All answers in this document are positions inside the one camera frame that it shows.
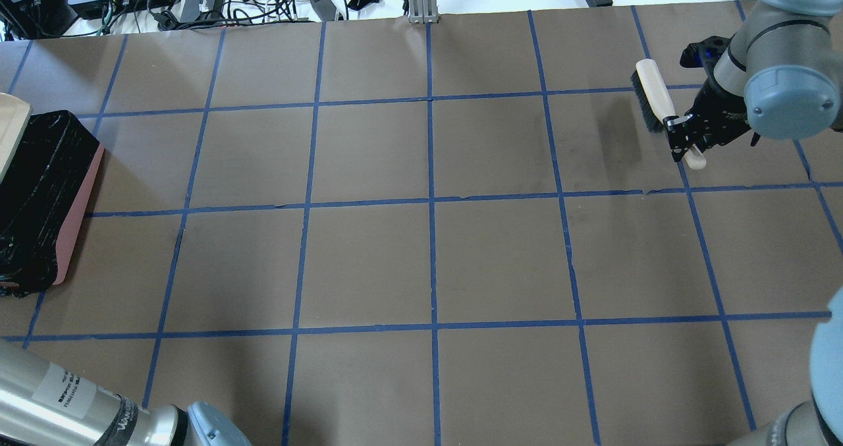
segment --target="grid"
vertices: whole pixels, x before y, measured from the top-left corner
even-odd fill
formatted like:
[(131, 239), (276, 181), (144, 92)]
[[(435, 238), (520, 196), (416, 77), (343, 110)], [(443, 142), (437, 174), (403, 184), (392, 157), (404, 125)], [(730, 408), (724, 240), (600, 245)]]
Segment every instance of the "grid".
[[(740, 2), (735, 2), (738, 12), (742, 19), (746, 17), (743, 7)], [(644, 55), (649, 58), (650, 50), (645, 40), (644, 31), (641, 28), (641, 22), (638, 16), (638, 11), (635, 7), (630, 8), (632, 16), (638, 28), (638, 34), (641, 38), (641, 47)], [(30, 328), (27, 335), (13, 335), (5, 336), (9, 341), (23, 342), (24, 348), (29, 347), (30, 343), (38, 341), (75, 341), (84, 339), (101, 339), (101, 340), (118, 340), (118, 339), (146, 339), (154, 340), (153, 356), (151, 357), (150, 373), (146, 384), (146, 394), (142, 404), (147, 406), (150, 403), (151, 389), (155, 381), (157, 359), (159, 359), (159, 351), (161, 348), (161, 341), (165, 339), (176, 338), (205, 338), (205, 337), (237, 337), (237, 336), (268, 336), (268, 335), (288, 335), (291, 339), (289, 365), (286, 377), (286, 395), (284, 401), (283, 413), (283, 445), (290, 443), (290, 426), (292, 417), (292, 408), (295, 402), (293, 396), (293, 383), (296, 377), (296, 359), (298, 350), (299, 335), (324, 335), (337, 333), (362, 333), (362, 332), (386, 332), (386, 331), (424, 331), (430, 332), (431, 335), (431, 359), (433, 359), (433, 371), (431, 372), (431, 388), (433, 389), (433, 437), (435, 444), (442, 443), (442, 425), (440, 414), (440, 392), (439, 392), (439, 332), (443, 329), (494, 329), (494, 328), (530, 328), (530, 327), (559, 327), (569, 326), (578, 329), (578, 341), (580, 347), (580, 355), (582, 361), (582, 375), (584, 375), (584, 383), (586, 387), (588, 414), (591, 419), (591, 429), (593, 435), (593, 442), (602, 444), (599, 431), (599, 404), (595, 401), (593, 377), (588, 355), (588, 341), (586, 336), (586, 326), (600, 326), (600, 325), (666, 325), (667, 323), (699, 323), (699, 322), (719, 322), (722, 326), (723, 335), (728, 346), (729, 356), (731, 357), (732, 368), (734, 369), (734, 376), (740, 389), (741, 400), (743, 401), (744, 413), (746, 414), (746, 422), (750, 429), (756, 428), (755, 417), (753, 416), (753, 409), (750, 405), (747, 388), (744, 385), (744, 377), (741, 371), (740, 360), (738, 360), (738, 353), (735, 349), (734, 341), (732, 340), (732, 332), (730, 329), (730, 322), (742, 320), (790, 320), (790, 319), (817, 319), (821, 320), (830, 316), (826, 311), (794, 311), (782, 313), (726, 313), (723, 306), (723, 301), (719, 291), (719, 284), (717, 284), (717, 276), (711, 262), (711, 255), (709, 253), (707, 239), (699, 218), (697, 206), (695, 202), (696, 194), (714, 193), (714, 192), (735, 192), (735, 191), (757, 191), (757, 190), (805, 190), (805, 188), (812, 188), (816, 191), (819, 202), (828, 219), (830, 230), (834, 234), (834, 239), (837, 242), (840, 251), (843, 252), (843, 238), (841, 238), (840, 230), (834, 221), (832, 211), (829, 203), (826, 200), (823, 188), (840, 188), (843, 187), (843, 182), (818, 182), (812, 176), (809, 158), (806, 157), (803, 147), (799, 142), (794, 142), (799, 157), (803, 163), (804, 169), (809, 176), (809, 182), (804, 184), (764, 184), (753, 187), (744, 186), (713, 186), (713, 187), (692, 187), (689, 184), (688, 176), (683, 166), (678, 166), (678, 172), (682, 180), (681, 187), (660, 188), (660, 190), (594, 190), (594, 191), (566, 191), (563, 188), (562, 178), (560, 175), (560, 164), (557, 157), (557, 146), (555, 144), (555, 135), (553, 123), (551, 121), (551, 105), (549, 97), (553, 95), (578, 94), (578, 93), (601, 93), (601, 92), (632, 92), (632, 88), (585, 88), (575, 90), (552, 90), (548, 89), (545, 81), (545, 69), (543, 65), (541, 51), (539, 49), (539, 39), (541, 38), (536, 32), (535, 21), (533, 20), (533, 12), (527, 13), (527, 18), (530, 24), (530, 34), (533, 41), (533, 48), (535, 49), (535, 62), (539, 72), (539, 80), (541, 90), (538, 92), (509, 92), (509, 93), (487, 93), (487, 94), (472, 94), (472, 95), (434, 95), (433, 92), (433, 49), (431, 48), (431, 25), (427, 24), (425, 29), (425, 58), (427, 60), (427, 95), (415, 98), (381, 98), (370, 100), (344, 100), (344, 101), (321, 101), (320, 88), (322, 84), (322, 70), (325, 56), (325, 30), (326, 25), (323, 23), (320, 29), (319, 37), (319, 61), (317, 65), (316, 85), (313, 92), (313, 101), (306, 103), (284, 103), (271, 105), (255, 105), (255, 106), (237, 106), (237, 107), (213, 107), (211, 106), (211, 99), (213, 99), (214, 86), (217, 80), (217, 71), (219, 71), (220, 60), (223, 53), (223, 44), (226, 39), (226, 31), (219, 32), (219, 45), (216, 49), (216, 57), (214, 60), (213, 73), (211, 73), (211, 82), (207, 90), (207, 98), (205, 99), (204, 107), (201, 109), (177, 109), (177, 110), (157, 110), (157, 111), (142, 111), (142, 112), (120, 112), (120, 113), (106, 113), (108, 107), (109, 96), (115, 85), (118, 71), (121, 67), (124, 51), (130, 39), (129, 36), (122, 38), (120, 52), (117, 57), (117, 64), (111, 73), (111, 79), (108, 83), (108, 88), (105, 91), (105, 98), (103, 98), (99, 113), (95, 115), (78, 115), (81, 119), (96, 119), (96, 126), (94, 127), (94, 134), (99, 132), (100, 125), (104, 119), (117, 117), (134, 117), (142, 115), (174, 115), (174, 113), (201, 113), (202, 124), (199, 130), (198, 140), (196, 140), (196, 149), (193, 156), (192, 168), (190, 169), (190, 178), (187, 185), (186, 197), (184, 198), (184, 205), (181, 209), (165, 209), (165, 211), (109, 211), (109, 212), (93, 212), (88, 214), (88, 217), (156, 217), (156, 215), (180, 215), (180, 227), (178, 228), (177, 241), (173, 248), (173, 256), (171, 266), (169, 267), (169, 276), (167, 279), (167, 286), (165, 291), (165, 298), (160, 311), (160, 320), (157, 330), (154, 332), (134, 332), (134, 333), (92, 333), (92, 334), (74, 334), (74, 335), (36, 335), (34, 328), (39, 318), (40, 308), (44, 302), (45, 294), (42, 293), (34, 308), (34, 313), (30, 321)], [(21, 59), (18, 70), (13, 77), (12, 83), (9, 86), (9, 93), (13, 93), (21, 71), (30, 54), (32, 43), (30, 42), (24, 51), (23, 59)], [(695, 89), (699, 86), (695, 85), (675, 85), (669, 86), (671, 90), (681, 89)], [(460, 100), (460, 99), (494, 99), (494, 98), (511, 98), (511, 97), (541, 97), (544, 107), (545, 125), (547, 128), (547, 138), (550, 142), (551, 161), (554, 182), (556, 191), (554, 192), (539, 192), (530, 194), (488, 194), (488, 196), (436, 196), (435, 188), (435, 174), (434, 174), (434, 103), (435, 101), (446, 100)], [(412, 198), (412, 199), (390, 199), (390, 200), (354, 200), (342, 202), (316, 202), (312, 200), (313, 194), (313, 171), (314, 171), (314, 157), (316, 152), (317, 142), (317, 128), (319, 124), (319, 110), (322, 107), (330, 106), (345, 106), (345, 105), (368, 105), (376, 103), (409, 103), (409, 101), (424, 101), (427, 104), (427, 167), (428, 167), (428, 195), (426, 198)], [(307, 173), (307, 191), (304, 203), (301, 204), (287, 204), (283, 206), (208, 206), (208, 207), (190, 207), (190, 198), (192, 197), (193, 185), (196, 179), (196, 171), (198, 170), (199, 160), (202, 154), (202, 142), (205, 134), (205, 126), (207, 125), (208, 117), (211, 113), (229, 112), (236, 110), (255, 110), (255, 109), (286, 109), (287, 107), (305, 107), (305, 109), (313, 110), (313, 123), (310, 136), (310, 157), (308, 158), (308, 173)], [(687, 203), (692, 213), (693, 225), (695, 226), (696, 236), (699, 239), (699, 245), (705, 261), (705, 269), (709, 282), (711, 284), (711, 292), (717, 305), (716, 315), (693, 315), (693, 316), (671, 316), (671, 317), (641, 317), (641, 318), (588, 318), (582, 313), (578, 292), (578, 278), (575, 272), (572, 260), (577, 252), (577, 246), (572, 244), (571, 230), (569, 228), (568, 211), (566, 205), (577, 198), (588, 197), (606, 197), (606, 196), (632, 196), (633, 194), (684, 194)], [(531, 199), (556, 199), (559, 206), (559, 217), (564, 237), (564, 244), (566, 250), (566, 263), (568, 274), (571, 281), (571, 297), (573, 307), (575, 310), (575, 317), (573, 319), (563, 320), (523, 320), (523, 321), (488, 321), (488, 322), (448, 322), (443, 323), (439, 321), (439, 303), (437, 303), (437, 233), (436, 233), (436, 209), (440, 203), (451, 203), (460, 201), (481, 201), (481, 200), (531, 200)], [(300, 326), (301, 303), (303, 295), (303, 283), (306, 264), (306, 253), (308, 244), (308, 229), (310, 229), (310, 210), (313, 208), (325, 207), (349, 207), (349, 206), (388, 206), (388, 205), (427, 205), (429, 211), (429, 239), (430, 239), (430, 288), (431, 288), (431, 319), (429, 323), (410, 323), (410, 325), (370, 325), (370, 326), (342, 326), (342, 327), (302, 327)], [(186, 229), (186, 223), (189, 215), (211, 213), (211, 212), (230, 212), (230, 211), (285, 211), (286, 209), (300, 209), (304, 212), (304, 224), (301, 234), (301, 243), (298, 261), (298, 276), (296, 283), (295, 308), (293, 314), (292, 328), (290, 329), (247, 329), (247, 330), (221, 330), (221, 331), (191, 331), (191, 332), (168, 332), (165, 329), (165, 321), (167, 319), (169, 300), (171, 299), (172, 287), (175, 280), (175, 273), (177, 272), (178, 257), (180, 257), (180, 249), (182, 236)]]

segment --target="brush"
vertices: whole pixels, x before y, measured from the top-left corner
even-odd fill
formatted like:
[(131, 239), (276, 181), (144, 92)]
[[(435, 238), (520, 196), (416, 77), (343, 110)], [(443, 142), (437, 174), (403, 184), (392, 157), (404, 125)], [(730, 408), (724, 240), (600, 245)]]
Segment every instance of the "brush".
[[(632, 89), (641, 105), (641, 115), (651, 133), (662, 133), (666, 130), (666, 122), (678, 118), (674, 102), (670, 98), (665, 80), (659, 72), (659, 66), (652, 59), (642, 59), (635, 65), (632, 74)], [(684, 153), (683, 160), (690, 169), (703, 169), (705, 156), (698, 146), (692, 145)]]

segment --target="blue tape line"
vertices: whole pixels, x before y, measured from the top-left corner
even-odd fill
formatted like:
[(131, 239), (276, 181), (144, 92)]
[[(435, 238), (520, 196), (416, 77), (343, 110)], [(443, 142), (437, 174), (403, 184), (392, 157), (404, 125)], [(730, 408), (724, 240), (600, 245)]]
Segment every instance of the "blue tape line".
[(433, 365), (433, 444), (442, 446), (442, 414), (439, 394), (439, 299), (436, 278), (436, 186), (433, 164), (433, 45), (431, 23), (425, 23), (425, 52), (427, 53), (427, 197), (430, 228), (430, 322), (431, 365)]
[(26, 63), (26, 58), (30, 56), (30, 50), (32, 49), (33, 41), (29, 41), (26, 44), (26, 49), (24, 50), (24, 55), (20, 58), (20, 63), (18, 64), (18, 70), (14, 72), (14, 77), (12, 77), (12, 82), (9, 84), (9, 91), (7, 93), (12, 94), (14, 92), (14, 87), (18, 85), (18, 79), (20, 78), (21, 72), (24, 71), (24, 64)]
[(650, 194), (684, 194), (684, 188), (666, 188), (666, 190), (650, 190), (647, 191), (647, 195)]
[(125, 212), (90, 212), (86, 213), (88, 218), (105, 217), (151, 217), (152, 215), (181, 215), (183, 209), (171, 209), (170, 211), (125, 211)]
[(674, 84), (671, 86), (666, 86), (668, 90), (683, 90), (683, 89), (693, 89), (699, 90), (702, 89), (701, 84)]
[(599, 318), (584, 320), (586, 326), (609, 325), (670, 325), (671, 323), (709, 323), (719, 321), (716, 314), (701, 316), (659, 316), (653, 318)]
[(156, 332), (114, 332), (97, 334), (56, 334), (33, 335), (32, 342), (55, 341), (126, 341), (132, 339), (156, 339), (160, 335)]
[(552, 199), (558, 197), (557, 193), (533, 193), (533, 194), (489, 194), (488, 196), (443, 196), (436, 197), (437, 202), (464, 202), (470, 200), (524, 200), (524, 199)]
[(167, 286), (165, 288), (165, 295), (163, 295), (163, 302), (161, 303), (161, 315), (159, 317), (159, 326), (157, 326), (157, 338), (155, 339), (155, 347), (153, 347), (153, 356), (150, 361), (150, 374), (147, 376), (147, 386), (144, 391), (144, 401), (142, 406), (147, 407), (150, 404), (151, 390), (155, 381), (155, 369), (157, 367), (157, 359), (161, 350), (161, 336), (167, 322), (167, 311), (169, 310), (169, 299), (173, 292), (173, 282), (175, 281), (175, 272), (177, 271), (178, 255), (181, 253), (181, 242), (184, 238), (184, 228), (187, 226), (187, 209), (190, 208), (190, 197), (192, 197), (193, 184), (196, 180), (196, 169), (199, 167), (199, 156), (202, 154), (202, 140), (205, 137), (205, 126), (207, 125), (208, 109), (211, 107), (211, 98), (213, 98), (213, 89), (217, 80), (217, 73), (219, 73), (219, 63), (223, 58), (223, 44), (225, 43), (226, 31), (223, 29), (219, 35), (219, 43), (217, 44), (217, 55), (214, 60), (213, 71), (211, 71), (211, 82), (208, 84), (208, 93), (205, 97), (205, 109), (202, 111), (202, 125), (199, 127), (199, 136), (196, 138), (196, 149), (193, 153), (193, 164), (190, 167), (190, 178), (187, 180), (187, 191), (184, 193), (184, 213), (181, 215), (181, 222), (178, 225), (178, 234), (175, 237), (175, 245), (173, 248), (173, 258), (169, 266), (169, 274), (167, 275)]
[(138, 112), (104, 113), (104, 119), (120, 119), (124, 117), (150, 117), (154, 115), (183, 115), (183, 113), (204, 113), (205, 109), (172, 109), (172, 110), (141, 110)]
[(729, 350), (729, 357), (732, 359), (732, 369), (734, 369), (735, 380), (738, 382), (738, 390), (740, 390), (741, 400), (744, 402), (744, 413), (746, 413), (746, 420), (749, 423), (750, 430), (755, 430), (755, 416), (752, 413), (752, 406), (749, 403), (749, 394), (744, 383), (744, 374), (740, 369), (740, 361), (738, 361), (738, 352), (735, 350), (734, 341), (732, 340), (732, 330), (729, 328), (728, 318), (726, 317), (726, 309), (723, 308), (723, 299), (720, 296), (720, 288), (717, 286), (717, 278), (714, 274), (714, 265), (711, 263), (711, 254), (708, 251), (708, 244), (705, 242), (705, 234), (702, 230), (702, 223), (699, 221), (699, 212), (696, 209), (696, 203), (693, 200), (693, 193), (688, 184), (688, 176), (684, 170), (683, 163), (677, 165), (682, 177), (682, 184), (686, 188), (686, 196), (688, 198), (688, 205), (690, 206), (690, 213), (692, 213), (693, 225), (696, 228), (696, 235), (699, 239), (699, 247), (702, 250), (702, 257), (705, 260), (705, 269), (708, 271), (708, 279), (711, 282), (711, 293), (714, 295), (714, 302), (717, 305), (717, 313), (723, 328), (723, 335), (726, 337), (726, 347)]
[(803, 313), (760, 313), (760, 314), (727, 314), (730, 321), (763, 321), (763, 320), (816, 320), (830, 318), (831, 311), (807, 311)]
[(440, 323), (439, 329), (512, 329), (532, 327), (576, 327), (578, 320), (536, 321), (479, 321), (470, 323)]
[(484, 98), (539, 97), (541, 92), (473, 93), (468, 95), (431, 95), (430, 100), (482, 100)]
[(614, 93), (614, 92), (633, 92), (633, 88), (599, 88), (599, 89), (569, 89), (546, 91), (545, 95), (569, 95), (580, 93)]
[(359, 207), (359, 206), (395, 206), (400, 204), (426, 204), (428, 199), (382, 199), (382, 200), (347, 200), (343, 202), (313, 202), (310, 207)]
[(38, 322), (38, 316), (41, 313), (41, 306), (44, 304), (45, 296), (46, 292), (38, 293), (38, 301), (36, 302), (36, 308), (32, 310), (32, 318), (30, 318), (30, 328), (27, 329), (26, 337), (24, 338), (24, 349), (27, 349), (30, 346), (32, 335), (36, 331), (36, 323)]
[(111, 91), (114, 90), (114, 83), (117, 81), (117, 73), (120, 72), (120, 64), (123, 63), (123, 55), (126, 53), (126, 46), (129, 43), (129, 35), (123, 36), (123, 42), (120, 44), (120, 52), (117, 53), (117, 61), (114, 62), (114, 70), (111, 71), (111, 79), (108, 82), (108, 88), (105, 89), (105, 95), (103, 96), (103, 104), (99, 107), (99, 113), (97, 113), (97, 123), (94, 124), (94, 131), (91, 132), (94, 136), (99, 134), (99, 126), (102, 125), (103, 116), (105, 116), (105, 109), (108, 107), (109, 98), (111, 98)]
[(602, 196), (641, 196), (642, 190), (608, 190), (608, 191), (573, 191), (566, 192), (565, 197), (602, 197)]
[(268, 335), (291, 335), (292, 329), (234, 329), (203, 330), (191, 332), (165, 332), (161, 339), (206, 339), (212, 337), (261, 337)]
[[(803, 190), (804, 188), (840, 188), (843, 182), (798, 182), (797, 184), (762, 184), (757, 186), (703, 186), (692, 187), (692, 193), (710, 192), (741, 192), (757, 190)], [(579, 197), (603, 197), (603, 196), (641, 196), (646, 194), (683, 194), (684, 188), (664, 188), (663, 190), (594, 190), (594, 191), (572, 191), (564, 193), (565, 198)], [(557, 193), (531, 193), (531, 194), (483, 194), (482, 196), (440, 196), (436, 202), (464, 202), (472, 200), (527, 200), (527, 199), (552, 199), (558, 197)], [(335, 202), (312, 202), (311, 208), (315, 207), (356, 207), (356, 206), (391, 206), (400, 204), (426, 204), (428, 198), (415, 199), (377, 199), (377, 200), (344, 200)], [(256, 205), (256, 206), (207, 206), (190, 207), (189, 209), (161, 209), (160, 211), (112, 211), (112, 212), (88, 212), (87, 218), (103, 217), (155, 217), (156, 215), (182, 215), (202, 214), (209, 212), (238, 212), (238, 211), (276, 211), (276, 209), (304, 209), (304, 203), (293, 203), (283, 205)]]
[(740, 4), (739, 0), (735, 0), (735, 7), (738, 8), (738, 14), (740, 14), (740, 20), (742, 22), (746, 21), (746, 12), (744, 12), (744, 6)]
[(286, 369), (286, 394), (284, 396), (284, 417), (282, 428), (282, 446), (290, 442), (290, 420), (292, 418), (292, 381), (296, 371), (296, 353), (298, 352), (298, 324), (302, 313), (302, 289), (304, 286), (304, 261), (308, 247), (308, 229), (310, 229), (310, 201), (313, 196), (313, 165), (316, 159), (316, 130), (319, 126), (319, 95), (322, 89), (322, 65), (325, 61), (325, 22), (319, 37), (319, 61), (316, 64), (316, 89), (313, 91), (313, 125), (310, 128), (310, 157), (308, 158), (308, 185), (304, 196), (304, 221), (302, 223), (302, 241), (298, 252), (298, 278), (296, 281), (296, 302), (292, 314), (292, 335), (290, 336), (290, 359)]
[(211, 112), (240, 112), (241, 110), (275, 110), (275, 109), (311, 109), (313, 103), (266, 103), (264, 105), (234, 105), (228, 107), (211, 107)]
[(584, 377), (586, 397), (588, 401), (588, 414), (591, 418), (592, 436), (595, 444), (600, 444), (600, 429), (597, 421), (597, 407), (594, 401), (594, 388), (591, 377), (591, 363), (588, 360), (588, 344), (585, 335), (585, 325), (582, 322), (582, 308), (580, 306), (579, 289), (577, 285), (577, 274), (574, 271), (573, 253), (571, 249), (571, 232), (568, 226), (568, 215), (565, 206), (565, 191), (562, 187), (562, 180), (559, 172), (559, 161), (557, 159), (557, 143), (553, 136), (553, 122), (551, 121), (551, 105), (547, 97), (547, 83), (545, 81), (545, 66), (541, 59), (539, 49), (539, 37), (535, 31), (533, 11), (527, 11), (527, 20), (530, 22), (530, 34), (533, 37), (533, 48), (535, 49), (536, 65), (539, 67), (539, 82), (541, 83), (542, 102), (545, 106), (545, 124), (547, 126), (547, 139), (551, 147), (551, 161), (553, 164), (553, 176), (557, 183), (557, 196), (559, 198), (559, 213), (562, 224), (562, 233), (565, 238), (565, 252), (567, 257), (568, 274), (571, 278), (571, 295), (574, 303), (574, 311), (577, 314), (580, 356), (582, 357), (582, 376)]
[(759, 184), (757, 186), (713, 186), (691, 188), (693, 193), (707, 192), (734, 192), (734, 191), (766, 191), (766, 190), (804, 190), (812, 188), (808, 182), (797, 182), (797, 184)]
[[(830, 311), (795, 311), (790, 313), (748, 313), (726, 314), (730, 321), (763, 320), (821, 320), (831, 317)], [(522, 321), (472, 321), (437, 323), (437, 329), (517, 329), (536, 327), (575, 327), (582, 325), (668, 325), (669, 323), (705, 323), (719, 322), (720, 315), (698, 316), (660, 316), (650, 318), (594, 318), (584, 320), (522, 320)], [(433, 329), (432, 323), (411, 323), (410, 325), (359, 325), (326, 326), (298, 329), (299, 335), (328, 335), (365, 332), (403, 332)], [(43, 341), (114, 341), (129, 339), (206, 339), (214, 337), (259, 337), (272, 335), (292, 335), (292, 329), (240, 329), (240, 330), (202, 330), (181, 332), (118, 332), (94, 334), (33, 335), (31, 342)], [(25, 335), (3, 336), (7, 341), (25, 341)]]
[(807, 179), (813, 182), (813, 174), (811, 173), (811, 164), (807, 161), (807, 157), (805, 155), (805, 151), (802, 148), (802, 145), (797, 142), (797, 140), (793, 140), (793, 147), (795, 147), (797, 154), (799, 155), (799, 159), (802, 161), (802, 165), (805, 169), (805, 173), (807, 173)]
[(635, 20), (635, 27), (638, 29), (638, 38), (641, 39), (641, 48), (644, 49), (644, 57), (651, 59), (650, 47), (647, 46), (647, 38), (644, 37), (644, 28), (641, 27), (641, 20), (638, 19), (638, 10), (636, 10), (635, 5), (630, 7), (630, 11), (632, 11), (632, 19)]
[(342, 105), (376, 105), (378, 103), (408, 103), (409, 101), (425, 101), (425, 97), (405, 97), (405, 98), (373, 98), (369, 100), (335, 100), (335, 101), (320, 101), (319, 106), (322, 107), (339, 107)]
[(360, 332), (403, 332), (408, 330), (430, 330), (430, 323), (415, 323), (415, 325), (368, 325), (368, 326), (336, 326), (298, 328), (299, 335), (349, 334)]
[(823, 212), (825, 212), (825, 218), (829, 222), (829, 226), (831, 227), (831, 232), (834, 234), (834, 241), (837, 242), (837, 248), (840, 249), (840, 253), (843, 253), (843, 237), (840, 236), (840, 228), (837, 227), (837, 222), (834, 220), (834, 215), (831, 213), (831, 208), (827, 200), (825, 200), (825, 194), (821, 190), (822, 187), (839, 187), (839, 186), (831, 186), (830, 184), (819, 184), (813, 179), (813, 174), (811, 173), (811, 164), (807, 160), (807, 156), (805, 155), (805, 150), (802, 147), (802, 144), (799, 143), (797, 140), (793, 140), (793, 146), (796, 147), (796, 152), (799, 154), (799, 159), (802, 161), (803, 166), (805, 167), (805, 173), (807, 173), (807, 178), (811, 181), (809, 187), (813, 187), (813, 189), (817, 192), (817, 197), (819, 197), (819, 205), (823, 207)]
[(819, 197), (819, 205), (823, 207), (823, 212), (825, 212), (825, 218), (829, 222), (829, 226), (831, 227), (831, 232), (834, 233), (834, 239), (837, 242), (837, 248), (840, 249), (840, 253), (843, 253), (843, 237), (840, 236), (840, 228), (837, 227), (837, 222), (834, 220), (834, 215), (831, 213), (831, 208), (827, 200), (825, 200), (825, 194), (823, 191), (820, 190), (819, 186), (814, 188), (817, 191), (817, 196)]

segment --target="brush bristles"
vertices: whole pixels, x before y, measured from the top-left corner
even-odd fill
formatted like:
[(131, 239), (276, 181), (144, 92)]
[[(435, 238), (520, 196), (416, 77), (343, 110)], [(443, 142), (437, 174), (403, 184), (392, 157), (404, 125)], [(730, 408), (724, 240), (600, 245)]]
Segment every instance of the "brush bristles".
[(651, 133), (661, 133), (665, 131), (665, 124), (659, 120), (656, 113), (650, 107), (650, 101), (647, 100), (647, 93), (644, 92), (644, 85), (641, 83), (641, 77), (638, 76), (638, 71), (632, 74), (632, 89), (635, 90), (635, 96), (638, 97), (638, 104), (641, 105), (641, 116), (644, 116), (644, 123)]

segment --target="black tape-wrapped object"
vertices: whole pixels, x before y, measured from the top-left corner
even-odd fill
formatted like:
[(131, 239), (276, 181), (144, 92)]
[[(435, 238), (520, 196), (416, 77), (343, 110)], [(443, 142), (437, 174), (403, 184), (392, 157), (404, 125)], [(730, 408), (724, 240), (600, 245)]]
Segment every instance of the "black tape-wrapped object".
[(0, 296), (46, 290), (55, 240), (99, 142), (67, 110), (33, 115), (0, 181)]

